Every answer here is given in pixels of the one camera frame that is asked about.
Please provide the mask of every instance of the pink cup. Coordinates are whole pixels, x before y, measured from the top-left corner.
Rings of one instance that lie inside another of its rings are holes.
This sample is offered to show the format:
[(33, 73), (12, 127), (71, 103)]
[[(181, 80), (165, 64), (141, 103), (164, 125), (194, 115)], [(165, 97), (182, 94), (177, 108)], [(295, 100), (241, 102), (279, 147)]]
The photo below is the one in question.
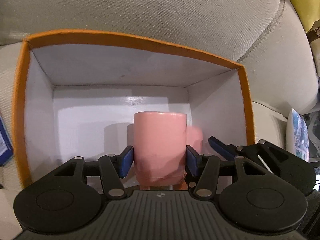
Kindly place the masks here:
[(139, 112), (134, 115), (134, 168), (140, 185), (161, 187), (183, 182), (186, 127), (186, 114)]

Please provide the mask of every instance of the sofa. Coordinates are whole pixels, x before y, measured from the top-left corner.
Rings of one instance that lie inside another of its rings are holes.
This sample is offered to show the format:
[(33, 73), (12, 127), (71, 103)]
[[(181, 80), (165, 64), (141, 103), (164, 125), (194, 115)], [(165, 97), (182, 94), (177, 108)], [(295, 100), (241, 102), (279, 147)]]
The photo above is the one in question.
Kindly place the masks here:
[[(0, 0), (0, 112), (11, 133), (11, 94), (21, 40), (82, 28), (131, 33), (205, 50), (243, 64), (255, 138), (285, 147), (289, 111), (318, 102), (318, 78), (301, 22), (289, 0)], [(13, 158), (0, 168), (0, 239), (21, 228), (12, 203), (21, 190)]]

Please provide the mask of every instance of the patterned pillow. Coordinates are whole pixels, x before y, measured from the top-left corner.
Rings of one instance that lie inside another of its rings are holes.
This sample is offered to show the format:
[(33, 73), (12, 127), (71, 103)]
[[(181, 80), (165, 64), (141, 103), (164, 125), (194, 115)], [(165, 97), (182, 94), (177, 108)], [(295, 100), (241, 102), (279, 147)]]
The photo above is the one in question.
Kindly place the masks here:
[(303, 117), (291, 109), (287, 122), (286, 151), (309, 161), (308, 128)]

